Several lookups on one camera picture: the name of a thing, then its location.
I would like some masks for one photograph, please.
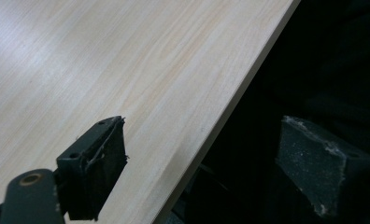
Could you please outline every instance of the wood grain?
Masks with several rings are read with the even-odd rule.
[[[0,203],[12,178],[55,169],[122,115],[130,160],[100,222],[156,220],[297,2],[0,0]]]

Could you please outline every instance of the wooden board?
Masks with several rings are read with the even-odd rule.
[[[0,0],[0,203],[122,115],[130,160],[100,221],[164,220],[297,2]]]

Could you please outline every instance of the dark background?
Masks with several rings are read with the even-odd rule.
[[[283,115],[370,154],[370,1],[300,3],[181,196],[185,223],[329,223],[275,165]]]

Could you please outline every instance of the light wood surface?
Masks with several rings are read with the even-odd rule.
[[[164,220],[297,2],[0,0],[0,203],[121,115],[130,160],[99,222]]]

